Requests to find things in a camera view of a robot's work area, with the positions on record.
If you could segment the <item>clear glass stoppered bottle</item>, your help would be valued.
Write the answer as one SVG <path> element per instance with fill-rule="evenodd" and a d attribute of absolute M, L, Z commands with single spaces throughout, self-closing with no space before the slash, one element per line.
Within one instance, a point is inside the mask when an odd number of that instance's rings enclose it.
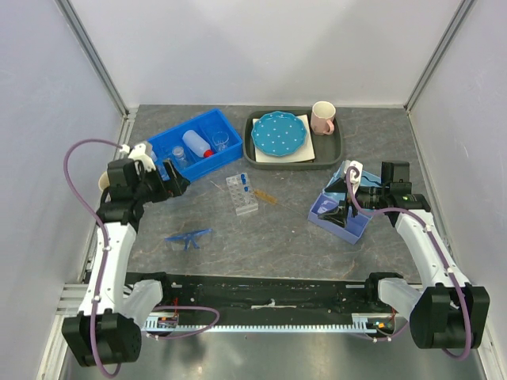
<path fill-rule="evenodd" d="M 174 162 L 178 165 L 178 167 L 181 170 L 184 170 L 191 165 L 191 162 L 190 162 L 189 158 L 187 157 L 187 154 L 186 154 L 183 146 L 175 146 L 172 149 L 172 156 L 173 156 Z"/>

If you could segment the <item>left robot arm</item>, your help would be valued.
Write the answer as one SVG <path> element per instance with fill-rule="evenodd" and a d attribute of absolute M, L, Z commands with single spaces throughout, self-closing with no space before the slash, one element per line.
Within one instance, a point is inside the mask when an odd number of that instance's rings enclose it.
<path fill-rule="evenodd" d="M 109 163 L 108 184 L 97 222 L 97 245 L 90 281 L 75 316 L 62 334 L 82 367 L 120 366 L 139 358 L 141 329 L 153 309 L 168 310 L 173 291 L 156 279 L 142 279 L 124 294 L 128 260 L 145 203 L 167 200 L 171 191 L 151 161 L 123 158 Z"/>

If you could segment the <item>blue safety glasses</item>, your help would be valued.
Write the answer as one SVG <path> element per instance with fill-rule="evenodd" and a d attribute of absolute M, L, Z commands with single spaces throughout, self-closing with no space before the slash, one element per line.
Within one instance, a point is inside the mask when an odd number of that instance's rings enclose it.
<path fill-rule="evenodd" d="M 164 239 L 168 247 L 173 251 L 202 249 L 212 241 L 213 229 L 193 230 L 184 233 L 173 234 Z"/>

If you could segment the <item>brown test tube brush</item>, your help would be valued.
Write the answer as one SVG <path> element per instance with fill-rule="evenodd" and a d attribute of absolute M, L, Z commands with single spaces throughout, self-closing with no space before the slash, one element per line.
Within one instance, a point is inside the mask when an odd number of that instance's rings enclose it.
<path fill-rule="evenodd" d="M 265 201 L 266 203 L 270 203 L 270 204 L 277 204 L 278 203 L 277 198 L 274 196 L 271 196 L 267 192 L 264 192 L 260 189 L 254 189 L 253 192 L 256 197 Z"/>

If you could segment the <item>clear glass beaker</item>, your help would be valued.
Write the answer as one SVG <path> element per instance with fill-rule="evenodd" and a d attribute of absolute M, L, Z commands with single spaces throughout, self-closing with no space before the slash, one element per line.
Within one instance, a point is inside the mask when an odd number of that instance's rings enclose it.
<path fill-rule="evenodd" d="M 217 131 L 212 136 L 212 142 L 217 152 L 223 151 L 229 146 L 229 135 L 225 131 Z"/>

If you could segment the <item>white plastic wash bottle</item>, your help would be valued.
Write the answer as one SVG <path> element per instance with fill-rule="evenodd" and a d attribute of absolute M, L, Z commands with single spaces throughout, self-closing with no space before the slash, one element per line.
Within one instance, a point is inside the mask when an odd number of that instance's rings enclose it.
<path fill-rule="evenodd" d="M 214 154 L 210 144 L 194 130 L 186 131 L 182 140 L 198 158 L 209 158 Z"/>

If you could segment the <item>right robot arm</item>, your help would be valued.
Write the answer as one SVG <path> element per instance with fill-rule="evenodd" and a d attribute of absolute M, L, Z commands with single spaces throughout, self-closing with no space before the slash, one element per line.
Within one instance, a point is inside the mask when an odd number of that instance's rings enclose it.
<path fill-rule="evenodd" d="M 179 317 L 179 329 L 282 332 L 359 332 L 375 341 L 399 334 L 375 314 L 403 319 L 421 349 L 461 357 L 482 341 L 490 296 L 458 269 L 434 226 L 423 195 L 412 191 L 404 161 L 382 164 L 379 182 L 362 185 L 362 166 L 347 161 L 327 186 L 338 205 L 320 219 L 345 227 L 360 217 L 386 215 L 402 237 L 421 280 L 413 287 L 396 272 L 373 272 L 363 283 L 325 280 L 170 276 L 163 303 Z"/>

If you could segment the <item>clear round glass flask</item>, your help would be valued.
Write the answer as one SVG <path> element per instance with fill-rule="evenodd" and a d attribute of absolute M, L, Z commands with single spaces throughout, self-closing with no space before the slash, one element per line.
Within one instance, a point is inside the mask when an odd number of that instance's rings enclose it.
<path fill-rule="evenodd" d="M 168 181 L 170 179 L 170 175 L 169 175 L 168 170 L 166 168 L 167 164 L 168 164 L 167 160 L 162 160 L 157 163 L 158 171 L 161 175 L 161 178 L 164 181 Z"/>

